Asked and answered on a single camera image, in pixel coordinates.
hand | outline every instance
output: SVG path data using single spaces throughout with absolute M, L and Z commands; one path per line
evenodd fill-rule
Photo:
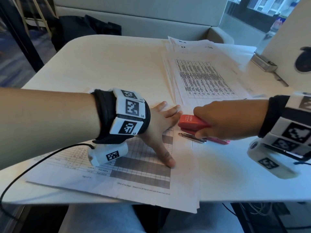
M 257 136 L 268 110 L 268 100 L 213 101 L 195 107 L 195 116 L 207 121 L 211 128 L 197 131 L 196 138 L 216 137 L 238 140 Z
M 161 104 L 150 109 L 151 120 L 149 127 L 145 133 L 138 135 L 138 137 L 155 151 L 158 158 L 166 166 L 172 168 L 175 166 L 176 161 L 165 148 L 162 140 L 162 133 L 178 122 L 182 112 L 178 112 L 180 105 L 176 105 L 174 108 L 161 112 L 166 105 L 167 102 L 163 101 Z

plastic bottle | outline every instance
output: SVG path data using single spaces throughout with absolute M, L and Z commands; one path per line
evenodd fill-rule
M 270 31 L 266 33 L 265 37 L 261 40 L 259 46 L 257 47 L 256 52 L 258 54 L 261 54 L 263 52 L 263 50 L 266 48 L 266 46 L 268 45 L 270 40 L 273 38 L 273 36 L 276 34 L 276 32 L 279 30 L 279 28 L 285 22 L 285 20 L 290 15 L 290 13 L 293 11 L 293 9 L 295 8 L 296 5 L 297 5 L 296 2 L 292 2 L 290 4 L 289 8 L 283 10 L 279 14 L 278 18 L 275 20 L 275 22 L 271 26 Z

table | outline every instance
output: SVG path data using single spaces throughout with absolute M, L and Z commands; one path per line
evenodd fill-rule
M 26 85 L 25 89 L 86 92 L 112 87 L 136 90 L 147 101 L 173 103 L 161 50 L 167 40 L 110 35 L 92 35 L 69 42 Z M 229 56 L 247 62 L 254 48 L 221 46 Z M 252 62 L 242 67 L 242 80 L 257 94 L 291 94 L 273 75 Z M 311 200 L 311 168 L 301 165 L 302 175 L 281 180 L 248 158 L 253 138 L 230 145 L 208 143 L 200 146 L 201 201 L 306 201 Z M 25 161 L 0 171 L 0 192 L 29 166 Z M 118 202 L 103 196 L 51 188 L 18 180 L 6 193 L 4 202 L 16 204 L 71 204 Z

black wristband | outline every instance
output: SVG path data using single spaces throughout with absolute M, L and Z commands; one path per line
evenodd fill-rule
M 99 136 L 93 141 L 96 144 L 121 144 L 126 139 L 132 138 L 132 135 L 118 135 L 110 134 L 110 128 L 116 114 L 116 100 L 112 91 L 103 91 L 96 89 L 91 93 L 95 98 L 98 117 L 101 123 L 101 129 Z M 138 134 L 144 133 L 150 123 L 150 109 L 145 101 L 146 118 L 143 119 L 143 125 L 140 128 Z
M 259 131 L 258 137 L 263 138 L 268 132 L 271 131 L 279 117 L 281 117 L 289 98 L 290 96 L 274 96 L 269 98 L 267 114 Z

bottle label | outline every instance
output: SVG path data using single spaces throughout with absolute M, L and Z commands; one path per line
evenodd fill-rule
M 285 22 L 286 18 L 278 17 L 275 22 L 273 23 L 271 28 L 274 28 L 276 30 L 279 30 L 279 28 L 282 26 L 282 24 Z

